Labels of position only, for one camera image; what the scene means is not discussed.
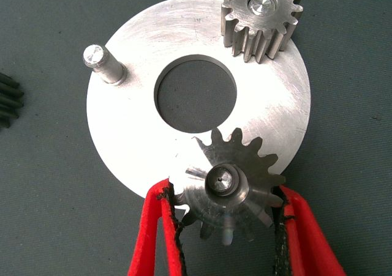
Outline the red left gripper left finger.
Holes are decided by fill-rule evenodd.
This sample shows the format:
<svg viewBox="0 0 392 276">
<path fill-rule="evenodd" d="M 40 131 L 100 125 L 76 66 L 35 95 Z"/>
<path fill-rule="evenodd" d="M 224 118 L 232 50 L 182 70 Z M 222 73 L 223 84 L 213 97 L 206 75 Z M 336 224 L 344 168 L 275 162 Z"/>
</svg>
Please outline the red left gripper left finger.
<svg viewBox="0 0 392 276">
<path fill-rule="evenodd" d="M 162 220 L 168 273 L 186 275 L 186 263 L 179 240 L 183 224 L 175 216 L 173 184 L 164 179 L 153 185 L 145 198 L 140 227 L 128 275 L 154 275 L 158 221 Z"/>
</svg>

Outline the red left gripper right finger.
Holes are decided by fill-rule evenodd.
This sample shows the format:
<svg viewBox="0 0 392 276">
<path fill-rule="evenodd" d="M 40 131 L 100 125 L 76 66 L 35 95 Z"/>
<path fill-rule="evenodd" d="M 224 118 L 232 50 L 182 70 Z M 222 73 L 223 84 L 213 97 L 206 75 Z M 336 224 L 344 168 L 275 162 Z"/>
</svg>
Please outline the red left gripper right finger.
<svg viewBox="0 0 392 276">
<path fill-rule="evenodd" d="M 285 187 L 273 188 L 283 199 L 273 208 L 274 275 L 345 275 L 307 201 Z"/>
</svg>

